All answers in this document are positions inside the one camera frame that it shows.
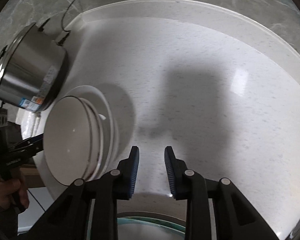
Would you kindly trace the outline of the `person's left hand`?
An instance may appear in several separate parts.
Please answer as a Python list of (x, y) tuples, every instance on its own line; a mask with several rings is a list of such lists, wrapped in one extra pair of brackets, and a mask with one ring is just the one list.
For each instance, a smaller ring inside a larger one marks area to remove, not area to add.
[[(15, 207), (13, 203), (16, 194), (16, 200), (20, 201), (22, 206)], [(17, 170), (13, 178), (3, 180), (0, 176), (0, 216), (7, 218), (8, 216), (17, 216), (29, 207), (29, 197), (27, 194), (27, 186), (25, 177), (20, 170)]]

